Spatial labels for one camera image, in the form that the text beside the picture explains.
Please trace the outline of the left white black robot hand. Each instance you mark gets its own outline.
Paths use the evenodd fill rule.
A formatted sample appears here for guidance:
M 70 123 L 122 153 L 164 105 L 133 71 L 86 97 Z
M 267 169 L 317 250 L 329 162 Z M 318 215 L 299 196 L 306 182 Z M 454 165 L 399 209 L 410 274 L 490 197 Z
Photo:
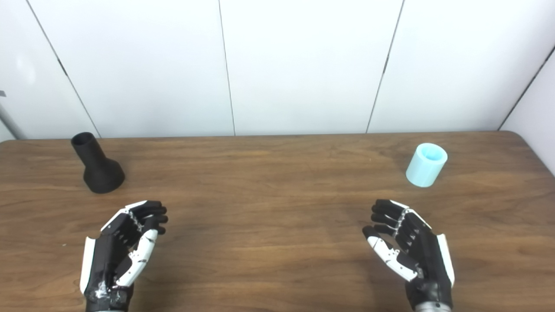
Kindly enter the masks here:
M 86 237 L 79 288 L 88 312 L 127 312 L 134 284 L 165 234 L 167 208 L 143 200 L 119 209 L 97 238 Z

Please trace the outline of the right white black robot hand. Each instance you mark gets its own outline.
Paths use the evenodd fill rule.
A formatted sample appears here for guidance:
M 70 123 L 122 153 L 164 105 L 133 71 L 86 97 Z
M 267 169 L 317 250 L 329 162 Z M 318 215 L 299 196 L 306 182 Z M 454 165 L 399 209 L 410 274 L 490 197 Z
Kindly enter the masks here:
M 444 234 L 436 234 L 414 209 L 377 199 L 372 226 L 362 229 L 367 243 L 385 265 L 405 281 L 414 312 L 451 312 L 454 267 Z

